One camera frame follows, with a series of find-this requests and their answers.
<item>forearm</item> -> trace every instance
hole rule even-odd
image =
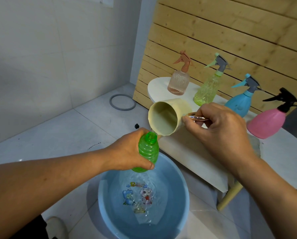
[[[103,150],[0,165],[0,238],[11,236],[67,193],[108,170]]]
[[[257,157],[236,167],[236,178],[258,204],[275,237],[297,238],[297,190]]]

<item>metallic handle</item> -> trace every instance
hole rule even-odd
[[[187,115],[193,120],[193,121],[208,121],[209,119],[206,117],[200,117],[195,116],[196,112],[188,113]]]

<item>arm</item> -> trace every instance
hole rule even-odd
[[[216,103],[196,115],[210,118],[208,129],[183,117],[187,130],[248,190],[276,238],[297,238],[297,190],[254,154],[245,120]]]
[[[148,130],[122,136],[105,149],[0,165],[0,238],[8,238],[67,193],[111,169],[153,169],[138,153]]]

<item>black pants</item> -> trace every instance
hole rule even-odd
[[[10,239],[49,239],[45,229],[46,226],[47,223],[43,220],[42,216],[39,215],[10,237]]]

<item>left arm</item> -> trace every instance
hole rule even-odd
[[[0,165],[0,238],[8,238],[70,191],[111,170],[153,169],[138,153],[148,130],[122,136],[107,148],[59,158]]]

